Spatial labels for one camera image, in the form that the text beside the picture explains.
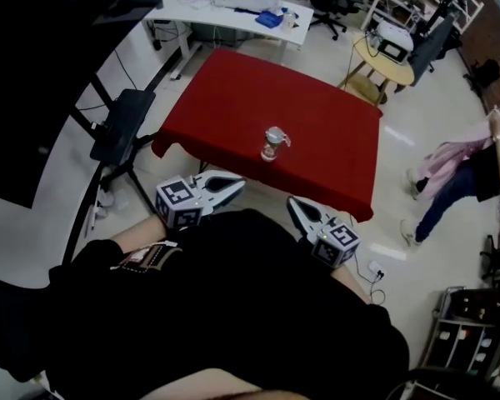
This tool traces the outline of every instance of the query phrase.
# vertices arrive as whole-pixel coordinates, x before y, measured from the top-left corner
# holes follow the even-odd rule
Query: white floor
[[[284,64],[335,85],[347,73],[352,34],[349,30],[334,42],[325,27],[314,27],[301,49],[287,49]],[[270,58],[275,45],[275,42],[253,40],[245,42],[239,52]],[[143,133],[155,132],[162,125],[212,51],[205,47],[192,60],[181,80],[171,82],[166,78],[162,81],[156,91],[156,101],[142,127]],[[359,59],[354,55],[352,65],[357,63]],[[374,217],[369,222],[355,224],[362,238],[362,246],[357,253],[360,271],[370,278],[367,266],[372,260],[378,261],[387,270],[387,276],[377,284],[377,288],[385,291],[385,307],[391,314],[392,322],[409,343],[412,366],[417,365],[421,357],[439,293],[449,286],[475,288],[479,285],[478,253],[485,236],[498,229],[495,201],[479,204],[475,198],[467,198],[447,212],[419,250],[411,253],[404,247],[398,231],[399,221],[402,218],[419,219],[428,208],[426,203],[414,202],[403,192],[406,168],[418,163],[452,133],[484,117],[481,103],[463,80],[465,67],[458,53],[452,51],[434,65],[435,73],[427,72],[416,87],[398,95],[392,93],[393,87],[389,88],[389,101],[382,106],[384,116],[372,198]],[[173,146],[164,159],[155,157],[150,149],[144,150],[137,166],[138,176],[153,195],[154,186],[159,181],[176,174],[196,173],[198,160],[179,146]],[[124,202],[127,206],[115,209],[107,219],[98,222],[90,238],[113,235],[148,215],[128,181],[119,180],[114,190],[126,198]],[[227,210],[256,208],[298,235],[285,208],[286,196],[285,192],[251,181],[245,193]],[[348,266],[353,273],[356,272],[354,261]],[[363,280],[361,284],[368,287]],[[379,302],[381,296],[374,299]]]

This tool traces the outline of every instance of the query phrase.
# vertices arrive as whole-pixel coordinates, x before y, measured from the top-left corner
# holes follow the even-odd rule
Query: round wooden table
[[[356,43],[354,48],[362,58],[362,62],[355,67],[352,72],[350,72],[347,77],[337,85],[337,87],[342,88],[348,83],[348,80],[353,78],[366,64],[368,64],[372,68],[370,73],[367,75],[368,78],[370,78],[374,72],[380,73],[385,77],[385,81],[380,88],[380,93],[377,96],[376,101],[373,102],[373,104],[377,107],[382,101],[385,89],[390,82],[395,82],[403,86],[409,86],[415,81],[415,74],[413,73],[413,69],[411,68],[411,65],[409,65],[409,62],[402,65],[394,62],[392,59],[389,59],[371,47],[367,40],[368,37],[365,38],[362,33],[354,34],[353,42]]]

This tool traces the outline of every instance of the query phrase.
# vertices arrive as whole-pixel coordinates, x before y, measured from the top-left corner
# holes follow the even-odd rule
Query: black shirt
[[[182,252],[161,271],[115,270],[120,248],[98,241],[51,272],[46,370],[67,400],[139,399],[206,368],[312,400],[384,399],[401,382],[408,346],[385,308],[314,271],[275,222],[222,213],[171,239]]]
[[[473,154],[470,164],[474,171],[477,200],[483,202],[497,196],[500,193],[500,177],[496,144]]]

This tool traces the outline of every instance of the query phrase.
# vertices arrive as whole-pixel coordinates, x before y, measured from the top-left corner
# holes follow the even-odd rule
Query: woman
[[[414,227],[407,220],[400,222],[400,231],[409,247],[419,246],[428,238],[443,214],[455,202],[465,197],[476,197],[479,202],[500,193],[500,112],[494,111],[489,117],[489,129],[493,144],[473,154],[462,162],[454,175],[439,190],[432,206],[422,221]],[[416,197],[423,191],[428,178],[415,180],[409,176],[411,192]]]

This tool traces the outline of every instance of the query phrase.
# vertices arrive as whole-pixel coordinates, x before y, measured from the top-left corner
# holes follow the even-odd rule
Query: person
[[[490,115],[489,129],[493,144],[474,153],[458,166],[433,199],[422,221],[416,227],[406,219],[400,222],[402,237],[409,247],[420,246],[455,202],[465,197],[476,197],[479,202],[483,202],[500,193],[500,112],[495,111]],[[415,198],[426,187],[429,179],[417,180],[408,171],[408,181]]]
[[[408,345],[346,267],[317,263],[253,210],[169,233],[150,217],[50,270],[38,359],[66,400],[139,399],[204,369],[263,390],[248,400],[385,399]]]

